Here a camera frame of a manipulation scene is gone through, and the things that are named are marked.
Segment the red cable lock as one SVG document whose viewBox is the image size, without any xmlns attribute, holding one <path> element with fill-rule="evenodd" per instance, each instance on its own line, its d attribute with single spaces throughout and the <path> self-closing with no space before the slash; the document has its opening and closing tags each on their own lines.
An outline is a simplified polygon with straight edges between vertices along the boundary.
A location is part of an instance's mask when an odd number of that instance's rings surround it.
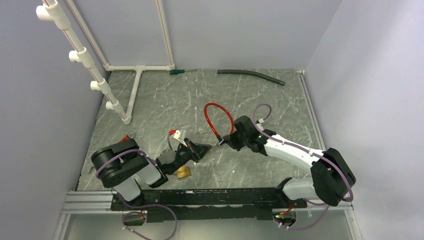
<svg viewBox="0 0 424 240">
<path fill-rule="evenodd" d="M 229 120 L 229 133 L 227 134 L 230 135 L 236 130 L 234 126 L 234 119 L 231 113 L 222 105 L 215 102 L 209 102 L 203 107 L 203 114 L 207 125 L 212 130 L 213 135 L 217 139 L 217 145 L 222 146 L 226 143 L 224 138 L 226 133 L 221 134 L 220 132 L 220 130 L 223 129 L 222 127 L 224 116 L 226 116 L 226 118 Z"/>
</svg>

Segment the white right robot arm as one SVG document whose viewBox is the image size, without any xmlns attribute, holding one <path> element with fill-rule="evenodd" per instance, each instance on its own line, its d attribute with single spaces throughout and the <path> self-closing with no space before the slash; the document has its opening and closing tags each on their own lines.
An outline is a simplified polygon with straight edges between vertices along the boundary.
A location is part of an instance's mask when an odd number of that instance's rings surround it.
<svg viewBox="0 0 424 240">
<path fill-rule="evenodd" d="M 264 129 L 243 115 L 234 122 L 234 131 L 222 137 L 220 144 L 227 144 L 240 151 L 247 147 L 254 153 L 287 161 L 310 176 L 288 177 L 277 187 L 276 203 L 289 207 L 295 200 L 319 199 L 336 207 L 341 201 L 348 201 L 356 177 L 335 148 L 313 149 L 287 140 L 276 132 Z"/>
</svg>

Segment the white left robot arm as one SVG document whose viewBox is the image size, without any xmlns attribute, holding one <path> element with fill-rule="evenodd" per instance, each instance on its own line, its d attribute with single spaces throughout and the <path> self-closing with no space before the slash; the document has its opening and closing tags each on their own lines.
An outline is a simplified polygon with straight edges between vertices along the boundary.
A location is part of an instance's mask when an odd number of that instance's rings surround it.
<svg viewBox="0 0 424 240">
<path fill-rule="evenodd" d="M 168 177 L 185 168 L 189 161 L 198 163 L 212 149 L 209 144 L 194 143 L 184 138 L 176 150 L 164 150 L 152 159 L 140 149 L 133 138 L 104 147 L 91 155 L 95 176 L 105 188 L 114 189 L 131 210 L 144 203 L 144 194 L 134 176 L 155 189 L 168 181 Z"/>
</svg>

